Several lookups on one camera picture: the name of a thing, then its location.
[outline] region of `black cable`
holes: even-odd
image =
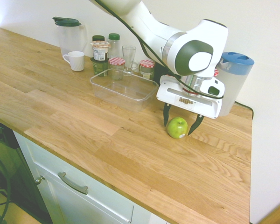
[[[247,105],[244,105],[244,104],[241,104],[241,103],[239,103],[239,102],[237,102],[237,101],[235,101],[235,103],[238,104],[238,105],[240,105],[240,106],[242,106],[242,107],[245,107],[245,108],[251,110],[251,111],[252,111],[252,119],[254,118],[254,110],[253,110],[251,107],[249,107],[249,106],[247,106]]]
[[[186,85],[177,74],[175,74],[174,72],[171,71],[171,69],[159,58],[159,56],[149,47],[149,45],[147,43],[144,42],[144,40],[142,40],[142,38],[123,20],[121,19],[116,13],[114,13],[111,9],[109,9],[108,6],[106,6],[101,0],[95,0],[103,9],[105,9],[107,12],[109,12],[111,15],[113,15],[116,19],[118,19],[121,23],[123,23],[138,39],[138,41],[140,42],[140,45],[142,47],[142,50],[144,51],[144,53],[147,55],[147,52],[145,50],[145,47],[143,45],[145,45],[152,53],[153,55],[162,63],[162,65],[169,71],[171,76],[174,76],[181,84],[183,84],[185,87],[189,88],[191,91],[204,96],[204,97],[209,97],[212,99],[222,99],[224,96],[222,97],[212,97],[210,95],[206,95],[203,94],[201,92],[198,92],[194,89],[192,89],[191,87],[189,87],[188,85]]]
[[[12,201],[9,201],[9,203],[11,203]],[[0,206],[1,205],[4,205],[4,204],[6,204],[7,203],[7,201],[6,202],[3,202],[3,203],[0,203]]]
[[[4,216],[7,212],[7,209],[8,209],[8,204],[9,204],[9,201],[10,201],[10,196],[11,196],[11,185],[10,185],[10,180],[9,180],[9,177],[8,177],[8,172],[4,166],[4,164],[2,163],[2,161],[0,160],[0,166],[2,168],[2,174],[4,175],[4,177],[6,178],[6,182],[7,182],[7,200],[6,200],[6,204],[5,204],[5,208],[3,210],[3,213],[2,213],[2,216],[0,218],[0,224],[2,224],[3,222],[3,219],[4,219]]]

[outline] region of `red checkered lid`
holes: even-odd
[[[121,57],[114,57],[114,58],[109,59],[109,64],[111,64],[111,65],[123,65],[125,63],[126,63],[126,61]]]
[[[139,62],[140,66],[144,67],[144,68],[153,68],[154,67],[154,61],[153,60],[141,60]]]
[[[214,77],[216,77],[217,75],[219,75],[219,70],[215,69]]]

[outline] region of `floor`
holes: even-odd
[[[4,202],[6,202],[6,197],[0,193],[0,203]],[[0,215],[2,215],[4,208],[5,205],[0,205]],[[6,220],[7,224],[41,224],[15,203],[10,203],[8,205],[4,220]]]

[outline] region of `plastic pitcher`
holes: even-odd
[[[58,31],[61,56],[71,51],[84,51],[87,44],[86,27],[79,20],[53,17]]]
[[[229,114],[253,65],[254,61],[246,55],[235,52],[224,52],[222,54],[222,58],[217,65],[219,74],[216,77],[225,85],[219,116]]]

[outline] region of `white mug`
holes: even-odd
[[[72,51],[63,56],[63,59],[70,64],[73,71],[82,71],[84,69],[84,53],[81,51]]]

